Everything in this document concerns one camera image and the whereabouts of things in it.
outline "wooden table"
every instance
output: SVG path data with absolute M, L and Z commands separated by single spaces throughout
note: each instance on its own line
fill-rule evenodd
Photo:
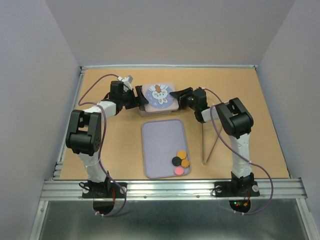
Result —
M 133 76 L 133 86 L 173 82 L 176 91 L 188 87 L 206 87 L 215 91 L 223 101 L 238 97 L 254 119 L 250 135 L 251 160 L 262 165 L 273 178 L 288 178 L 289 173 L 278 142 L 278 138 L 258 81 L 256 71 L 250 68 L 173 68 L 173 69 L 89 69 L 85 72 L 80 90 L 84 92 L 102 75 L 114 73 L 125 77 Z M 110 81 L 115 77 L 101 80 L 84 101 L 98 102 L 110 90 Z M 208 104 L 218 100 L 207 93 Z M 145 180 L 141 126 L 154 120 L 180 119 L 189 150 L 191 171 L 184 176 L 170 179 L 229 179 L 232 169 L 232 154 L 220 140 L 217 140 L 206 165 L 202 164 L 202 125 L 197 122 L 191 109 L 175 111 L 166 116 L 141 117 L 138 109 L 123 109 L 117 116 L 108 118 L 102 162 L 110 175 L 118 180 Z M 204 149 L 206 155 L 217 134 L 211 123 L 204 126 Z M 229 137 L 222 131 L 222 137 L 229 143 Z M 259 168 L 253 167 L 256 178 L 266 178 Z M 77 155 L 66 149 L 60 174 L 61 180 L 84 180 L 85 167 Z

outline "bunny illustration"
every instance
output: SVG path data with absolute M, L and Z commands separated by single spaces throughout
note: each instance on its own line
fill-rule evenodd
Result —
M 156 84 L 149 87 L 149 90 L 152 92 L 152 97 L 158 100 L 159 104 L 167 103 L 168 100 L 166 97 L 168 96 L 167 91 L 168 86 L 164 84 Z

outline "gray tray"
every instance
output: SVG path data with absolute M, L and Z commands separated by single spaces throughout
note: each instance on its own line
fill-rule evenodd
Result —
M 187 153 L 190 161 L 184 125 L 179 119 L 145 122 L 142 142 L 145 175 L 150 179 L 177 176 L 171 161 L 180 150 Z M 190 166 L 184 168 L 183 175 L 190 170 Z

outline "purple cable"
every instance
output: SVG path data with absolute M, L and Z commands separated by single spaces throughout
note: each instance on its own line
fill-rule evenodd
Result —
M 91 101 L 87 101 L 87 102 L 83 102 L 81 103 L 81 101 L 84 99 L 84 97 L 88 94 L 88 92 L 90 92 L 90 90 L 103 78 L 105 77 L 108 77 L 108 76 L 114 76 L 114 77 L 117 77 L 117 75 L 115 74 L 106 74 L 106 75 L 103 75 L 102 77 L 100 77 L 91 87 L 89 87 L 89 89 L 83 94 L 83 96 L 80 98 L 79 102 L 78 102 L 78 105 L 79 106 L 83 106 L 83 105 L 96 105 L 100 110 L 101 110 L 101 113 L 103 115 L 103 119 L 104 119 L 104 123 L 103 123 L 103 133 L 102 133 L 102 138 L 101 138 L 101 146 L 100 146 L 100 149 L 99 149 L 99 153 L 98 153 L 98 158 L 99 158 L 99 165 L 101 166 L 101 169 L 102 171 L 104 172 L 104 174 L 106 175 L 107 178 L 109 178 L 112 182 L 114 182 L 114 184 L 120 188 L 122 191 L 123 191 L 123 194 L 124 194 L 124 202 L 122 204 L 122 206 L 120 207 L 120 209 L 118 211 L 116 211 L 115 213 L 113 214 L 110 214 L 110 215 L 102 215 L 101 213 L 99 212 L 96 212 L 97 215 L 101 216 L 101 217 L 113 217 L 115 215 L 117 215 L 118 213 L 120 213 L 122 211 L 122 209 L 125 207 L 126 205 L 126 202 L 127 202 L 127 192 L 122 188 L 122 186 L 117 183 L 109 174 L 108 172 L 106 171 L 104 165 L 102 164 L 101 162 L 101 152 L 102 152 L 102 146 L 104 144 L 104 141 L 105 141 L 105 136 L 106 136 L 106 132 L 107 132 L 107 116 L 106 116 L 106 113 L 103 109 L 102 106 L 98 105 L 97 103 L 95 102 L 91 102 Z
M 213 91 L 211 91 L 211 90 L 209 90 L 209 89 L 207 89 L 207 88 L 205 88 L 205 90 L 207 90 L 207 91 L 211 92 L 212 94 L 214 94 L 214 95 L 221 101 L 221 99 L 220 99 Z M 210 107 L 210 117 L 211 117 L 211 121 L 212 121 L 214 130 L 215 130 L 216 134 L 218 135 L 218 137 L 221 139 L 222 143 L 223 143 L 231 152 L 233 152 L 234 154 L 236 154 L 237 156 L 239 156 L 240 158 L 242 158 L 243 160 L 245 160 L 247 163 L 250 163 L 252 166 L 255 166 L 255 167 L 258 167 L 258 168 L 262 169 L 262 170 L 265 172 L 265 174 L 268 176 L 269 180 L 270 180 L 270 184 L 271 184 L 271 194 L 270 194 L 270 198 L 269 198 L 268 202 L 267 202 L 262 208 L 260 208 L 259 210 L 253 211 L 253 212 L 248 212 L 248 213 L 236 212 L 236 213 L 239 213 L 239 214 L 242 214 L 242 215 L 253 215 L 253 214 L 257 214 L 257 213 L 263 211 L 263 210 L 271 203 L 272 197 L 273 197 L 273 195 L 274 195 L 274 183 L 273 183 L 273 181 L 272 181 L 272 178 L 271 178 L 270 174 L 267 172 L 267 170 L 266 170 L 264 167 L 262 167 L 262 166 L 260 166 L 260 165 L 258 165 L 258 164 L 252 163 L 251 161 L 249 161 L 248 159 L 246 159 L 244 156 L 242 156 L 241 154 L 239 154 L 239 153 L 237 153 L 236 151 L 234 151 L 234 150 L 232 149 L 232 147 L 230 147 L 230 146 L 228 145 L 228 143 L 222 138 L 221 134 L 220 134 L 219 131 L 218 131 L 217 125 L 216 125 L 215 120 L 214 120 L 214 117 L 213 117 L 213 115 L 212 115 L 212 110 L 213 110 L 214 107 L 215 107 L 215 105 L 212 105 L 212 106 Z

